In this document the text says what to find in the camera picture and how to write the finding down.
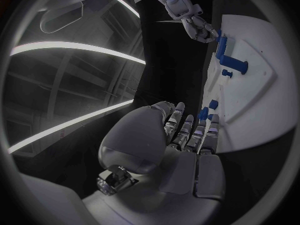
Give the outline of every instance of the led light strip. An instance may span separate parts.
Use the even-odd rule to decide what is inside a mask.
[[[119,103],[117,105],[113,105],[113,106],[110,106],[110,107],[107,107],[107,108],[103,108],[101,110],[89,113],[89,114],[84,115],[84,116],[80,116],[78,118],[75,118],[75,119],[73,119],[71,121],[67,121],[67,122],[64,122],[64,123],[62,123],[60,125],[51,127],[51,128],[49,128],[49,129],[47,129],[45,131],[42,131],[42,132],[40,132],[40,133],[38,133],[36,135],[33,135],[33,136],[31,136],[31,137],[23,140],[23,141],[20,141],[17,144],[11,146],[8,149],[8,153],[11,154],[11,153],[15,152],[16,150],[18,150],[20,148],[23,148],[24,146],[26,146],[26,145],[28,145],[28,144],[36,141],[36,140],[39,140],[39,139],[41,139],[41,138],[43,138],[43,137],[45,137],[47,135],[50,135],[50,134],[52,134],[54,132],[57,132],[57,131],[59,131],[61,129],[64,129],[64,128],[69,127],[69,126],[74,125],[74,124],[77,124],[79,122],[82,122],[83,120],[90,119],[90,118],[92,118],[94,116],[97,116],[99,114],[103,114],[103,113],[106,113],[106,112],[108,112],[110,110],[113,110],[113,109],[125,106],[127,104],[131,104],[133,101],[134,101],[133,99],[129,100],[129,101],[125,101],[125,102]]]
[[[76,42],[67,42],[67,41],[41,41],[41,42],[28,43],[28,44],[16,46],[14,49],[12,49],[10,55],[12,56],[15,54],[19,54],[30,50],[36,50],[36,49],[53,49],[53,48],[88,50],[88,51],[93,51],[93,52],[98,52],[103,54],[114,55],[124,59],[129,59],[138,62],[140,64],[146,64],[145,61],[141,59],[138,59],[133,56],[129,56],[127,54],[118,51],[110,50],[99,46],[92,46],[92,45],[76,43]]]
[[[117,1],[120,2],[121,4],[123,4],[130,11],[132,11],[137,17],[140,17],[140,15],[138,14],[138,12],[136,10],[134,10],[131,6],[129,6],[126,2],[124,2],[123,0],[117,0]]]

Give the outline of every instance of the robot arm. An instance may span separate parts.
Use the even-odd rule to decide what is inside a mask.
[[[210,43],[219,35],[211,24],[199,17],[203,10],[198,4],[192,4],[190,0],[158,0],[174,20],[181,20],[182,24],[191,39],[201,43]]]

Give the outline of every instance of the curved light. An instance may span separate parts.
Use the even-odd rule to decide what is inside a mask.
[[[120,2],[121,4],[123,4],[130,11],[132,11],[136,16],[140,17],[140,15],[138,14],[138,12],[136,10],[134,10],[131,6],[129,6],[126,2],[124,2],[123,0],[117,0],[117,1]]]
[[[134,101],[134,100],[132,99],[132,100],[129,100],[129,101],[125,101],[125,102],[119,103],[119,104],[117,104],[117,105],[109,106],[109,107],[107,107],[107,108],[103,108],[103,109],[101,109],[101,110],[94,111],[94,112],[89,113],[89,114],[87,114],[87,115],[80,116],[80,117],[75,118],[75,119],[73,119],[73,120],[64,122],[64,123],[62,123],[62,124],[60,124],[60,125],[51,127],[51,128],[49,128],[49,129],[47,129],[47,130],[45,130],[45,131],[42,131],[42,132],[40,132],[40,133],[38,133],[38,134],[36,134],[36,135],[31,136],[31,137],[29,137],[29,138],[27,138],[27,139],[25,139],[25,140],[23,140],[23,141],[20,141],[20,142],[17,143],[16,145],[11,146],[11,147],[8,149],[8,153],[11,154],[11,153],[13,153],[13,152],[19,150],[20,148],[23,148],[24,146],[26,146],[26,145],[28,145],[28,144],[31,144],[32,142],[34,142],[34,141],[36,141],[36,140],[39,140],[39,139],[41,139],[41,138],[43,138],[43,137],[45,137],[45,136],[47,136],[47,135],[50,135],[50,134],[52,134],[52,133],[54,133],[54,132],[57,132],[57,131],[59,131],[59,130],[61,130],[61,129],[64,129],[64,128],[69,127],[69,126],[74,125],[74,124],[77,124],[77,123],[79,123],[79,122],[82,122],[83,120],[90,119],[90,118],[92,118],[92,117],[94,117],[94,116],[97,116],[97,115],[99,115],[99,114],[103,114],[103,113],[106,113],[106,112],[108,112],[108,111],[110,111],[110,110],[113,110],[113,109],[116,109],[116,108],[125,106],[125,105],[127,105],[127,104],[131,104],[133,101]]]
[[[87,45],[87,44],[76,43],[76,42],[68,42],[68,41],[40,41],[40,42],[28,43],[28,44],[16,46],[15,48],[12,49],[10,55],[12,56],[15,54],[23,53],[30,50],[36,50],[36,49],[53,49],[53,48],[80,49],[80,50],[93,51],[93,52],[117,56],[124,59],[129,59],[138,62],[140,64],[146,64],[145,61],[141,59],[138,59],[133,56],[129,56],[127,54],[118,51],[110,50],[99,46]]]

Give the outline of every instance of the white robotic hand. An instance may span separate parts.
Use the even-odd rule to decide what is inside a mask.
[[[219,35],[211,24],[199,17],[203,10],[199,4],[192,4],[190,0],[158,0],[168,14],[174,20],[181,20],[182,24],[191,39],[201,43],[213,42]]]

